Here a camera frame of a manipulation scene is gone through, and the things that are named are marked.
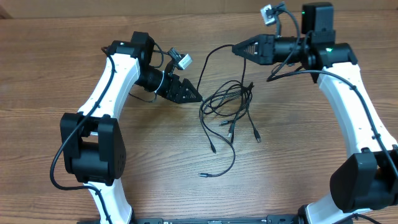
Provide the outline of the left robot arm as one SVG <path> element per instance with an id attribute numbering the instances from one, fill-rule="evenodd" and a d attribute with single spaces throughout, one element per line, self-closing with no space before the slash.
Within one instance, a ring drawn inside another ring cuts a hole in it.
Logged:
<path id="1" fill-rule="evenodd" d="M 121 176 L 126 148 L 119 117 L 134 85 L 174 103 L 196 103 L 201 94 L 174 73 L 191 63 L 189 54 L 174 48 L 164 52 L 146 32 L 134 32 L 130 41 L 115 40 L 104 47 L 106 66 L 91 96 L 77 113 L 60 120 L 62 145 L 55 158 L 87 189 L 100 214 L 98 223 L 132 223 L 134 212 L 124 194 Z"/>

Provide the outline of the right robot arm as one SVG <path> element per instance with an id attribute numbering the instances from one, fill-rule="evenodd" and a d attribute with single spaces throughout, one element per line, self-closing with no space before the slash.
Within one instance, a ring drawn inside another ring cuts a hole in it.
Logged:
<path id="1" fill-rule="evenodd" d="M 352 223 L 371 210 L 397 204 L 397 141 L 379 118 L 364 87 L 352 48 L 336 43 L 329 2 L 302 7 L 297 35 L 259 34 L 233 46 L 234 54 L 259 65 L 299 63 L 328 99 L 343 134 L 346 161 L 330 177 L 329 193 L 295 215 L 269 215 L 268 223 Z"/>

